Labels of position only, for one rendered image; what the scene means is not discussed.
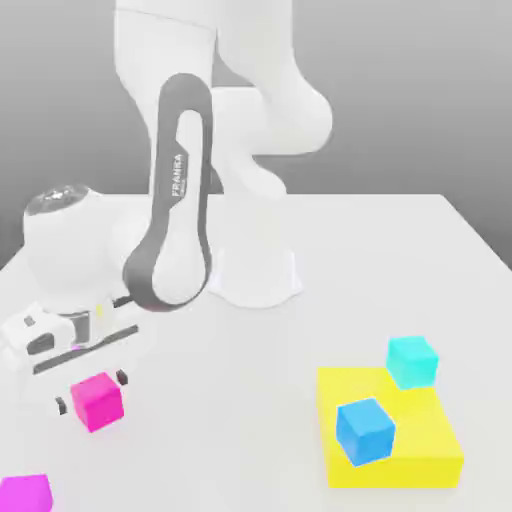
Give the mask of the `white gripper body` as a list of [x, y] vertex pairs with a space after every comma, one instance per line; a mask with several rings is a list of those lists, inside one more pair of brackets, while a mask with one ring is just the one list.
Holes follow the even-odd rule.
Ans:
[[2, 322], [2, 397], [55, 395], [103, 371], [127, 371], [141, 355], [134, 305], [57, 314], [30, 305]]

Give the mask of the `small magenta cube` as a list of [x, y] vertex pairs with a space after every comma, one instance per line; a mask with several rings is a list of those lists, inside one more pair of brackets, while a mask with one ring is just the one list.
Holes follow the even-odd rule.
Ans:
[[120, 387], [105, 373], [71, 386], [77, 416], [90, 433], [124, 417]]

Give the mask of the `small purple cube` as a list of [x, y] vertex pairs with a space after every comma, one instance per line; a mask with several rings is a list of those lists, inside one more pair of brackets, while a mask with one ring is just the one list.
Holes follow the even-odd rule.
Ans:
[[46, 474], [0, 481], [0, 512], [51, 512], [53, 495]]

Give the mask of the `small blue cube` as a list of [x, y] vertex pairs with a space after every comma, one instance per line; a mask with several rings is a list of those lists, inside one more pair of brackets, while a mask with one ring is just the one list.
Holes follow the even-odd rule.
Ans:
[[335, 438], [354, 467], [389, 458], [396, 424], [375, 397], [339, 405]]

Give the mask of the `small cyan cube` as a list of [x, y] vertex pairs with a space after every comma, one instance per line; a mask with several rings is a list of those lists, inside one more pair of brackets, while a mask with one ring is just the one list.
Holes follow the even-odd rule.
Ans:
[[433, 387], [439, 355], [423, 336], [391, 338], [386, 368], [401, 391]]

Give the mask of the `large yellow box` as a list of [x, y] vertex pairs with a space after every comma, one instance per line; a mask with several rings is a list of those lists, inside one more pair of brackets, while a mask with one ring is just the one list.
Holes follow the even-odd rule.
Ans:
[[[396, 425], [390, 457], [359, 467], [336, 439], [337, 408], [374, 398]], [[433, 387], [401, 391], [382, 367], [320, 367], [316, 404], [331, 488], [454, 488], [464, 455]]]

